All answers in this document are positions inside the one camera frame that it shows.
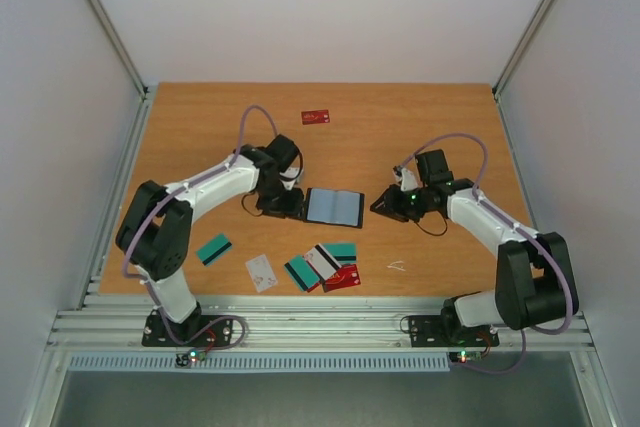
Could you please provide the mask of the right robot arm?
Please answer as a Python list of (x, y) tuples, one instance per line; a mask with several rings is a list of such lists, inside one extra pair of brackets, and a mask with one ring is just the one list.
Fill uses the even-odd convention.
[(372, 212), (395, 221), (419, 223), (428, 213), (464, 228), (496, 259), (490, 291), (446, 300), (440, 314), (444, 339), (459, 344), (478, 327), (504, 324), (513, 330), (566, 330), (579, 299), (566, 240), (517, 222), (468, 178), (456, 178), (443, 150), (416, 157), (415, 172), (398, 166), (395, 183), (374, 201)]

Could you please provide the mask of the red card in pile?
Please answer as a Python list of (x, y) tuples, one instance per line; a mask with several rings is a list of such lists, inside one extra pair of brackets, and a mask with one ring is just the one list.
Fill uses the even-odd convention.
[(356, 287), (361, 284), (356, 264), (343, 265), (334, 275), (323, 284), (324, 292), (331, 292), (344, 288)]

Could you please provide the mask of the right rear aluminium post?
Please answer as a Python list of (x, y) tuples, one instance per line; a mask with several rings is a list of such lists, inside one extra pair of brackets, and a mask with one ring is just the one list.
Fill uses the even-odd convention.
[(519, 37), (504, 68), (492, 87), (492, 94), (496, 101), (500, 100), (503, 91), (506, 89), (518, 66), (524, 59), (525, 54), (529, 50), (539, 30), (544, 25), (556, 2), (557, 0), (539, 0), (537, 3), (530, 20), (526, 24), (523, 33)]

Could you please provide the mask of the controller board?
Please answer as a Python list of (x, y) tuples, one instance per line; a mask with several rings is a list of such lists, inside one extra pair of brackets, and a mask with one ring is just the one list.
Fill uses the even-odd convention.
[(193, 366), (204, 362), (208, 353), (201, 350), (191, 350), (186, 353), (177, 353), (174, 359), (176, 368), (192, 368)]
[(481, 351), (457, 351), (449, 353), (449, 360), (452, 363), (466, 364), (469, 362), (477, 362), (482, 360), (486, 354)]

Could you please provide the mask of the left controller board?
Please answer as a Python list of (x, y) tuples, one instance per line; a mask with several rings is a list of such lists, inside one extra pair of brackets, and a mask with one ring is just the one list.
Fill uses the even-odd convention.
[(193, 366), (204, 362), (208, 353), (201, 350), (191, 350), (186, 353), (177, 353), (174, 359), (176, 368), (192, 368)]

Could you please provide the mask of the white card with black stripe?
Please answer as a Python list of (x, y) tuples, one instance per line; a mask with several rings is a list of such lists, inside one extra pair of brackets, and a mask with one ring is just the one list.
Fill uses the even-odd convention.
[(316, 244), (303, 255), (304, 260), (325, 282), (334, 276), (342, 265), (321, 244)]

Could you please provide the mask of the right controller board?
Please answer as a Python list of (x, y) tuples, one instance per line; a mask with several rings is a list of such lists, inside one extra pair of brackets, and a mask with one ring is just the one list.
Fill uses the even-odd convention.
[(449, 353), (449, 360), (452, 363), (466, 364), (469, 362), (477, 362), (482, 360), (486, 354), (481, 351), (457, 351)]

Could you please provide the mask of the aluminium front rail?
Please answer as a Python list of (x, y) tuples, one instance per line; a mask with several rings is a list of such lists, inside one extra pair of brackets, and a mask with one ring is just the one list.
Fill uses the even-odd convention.
[[(429, 297), (204, 296), (203, 310), (246, 319), (245, 352), (407, 351), (408, 318), (436, 314)], [(90, 295), (79, 310), (56, 314), (48, 342), (55, 347), (98, 350), (141, 346), (149, 299)]]

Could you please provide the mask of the lone red card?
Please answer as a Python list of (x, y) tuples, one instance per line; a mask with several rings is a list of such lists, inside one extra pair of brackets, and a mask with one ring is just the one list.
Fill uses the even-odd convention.
[(309, 110), (301, 112), (301, 122), (303, 125), (326, 124), (330, 122), (328, 109)]

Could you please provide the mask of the teal card with black stripe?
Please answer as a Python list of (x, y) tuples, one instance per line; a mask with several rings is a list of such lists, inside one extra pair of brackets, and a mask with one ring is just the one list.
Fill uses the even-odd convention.
[(284, 269), (298, 288), (305, 292), (305, 288), (320, 281), (318, 274), (304, 260), (303, 256), (297, 255), (284, 264)]

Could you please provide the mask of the dark red card under pile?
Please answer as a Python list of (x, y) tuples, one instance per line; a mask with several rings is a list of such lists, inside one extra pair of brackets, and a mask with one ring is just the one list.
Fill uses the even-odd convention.
[(322, 285), (322, 281), (317, 281), (315, 283), (313, 283), (312, 285), (308, 286), (305, 288), (305, 292), (309, 293), (312, 292), (313, 290), (315, 290), (316, 288), (320, 287)]

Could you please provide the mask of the left rear aluminium post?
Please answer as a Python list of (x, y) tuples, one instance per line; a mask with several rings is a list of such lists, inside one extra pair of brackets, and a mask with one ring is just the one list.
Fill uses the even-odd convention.
[(110, 15), (108, 14), (103, 2), (101, 0), (86, 0), (89, 4), (91, 11), (96, 17), (102, 31), (104, 32), (107, 40), (114, 49), (116, 56), (124, 67), (128, 74), (136, 92), (141, 99), (144, 99), (148, 92), (148, 87), (142, 79), (137, 67), (135, 66), (121, 36), (117, 32), (114, 23), (112, 22)]

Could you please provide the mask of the white floral VIP card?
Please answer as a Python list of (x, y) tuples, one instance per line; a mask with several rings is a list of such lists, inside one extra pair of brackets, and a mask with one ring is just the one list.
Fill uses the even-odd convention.
[(275, 272), (265, 254), (248, 260), (245, 265), (257, 293), (262, 293), (278, 285)]

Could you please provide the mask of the large teal card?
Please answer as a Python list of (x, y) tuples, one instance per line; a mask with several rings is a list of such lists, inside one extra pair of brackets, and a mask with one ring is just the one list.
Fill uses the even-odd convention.
[(340, 265), (357, 263), (357, 249), (354, 243), (324, 243), (323, 247)]

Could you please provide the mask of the black leather card holder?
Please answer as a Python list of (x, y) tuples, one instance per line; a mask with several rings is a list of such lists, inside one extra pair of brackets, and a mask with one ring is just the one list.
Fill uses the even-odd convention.
[(348, 190), (309, 188), (302, 220), (308, 223), (360, 229), (365, 195)]

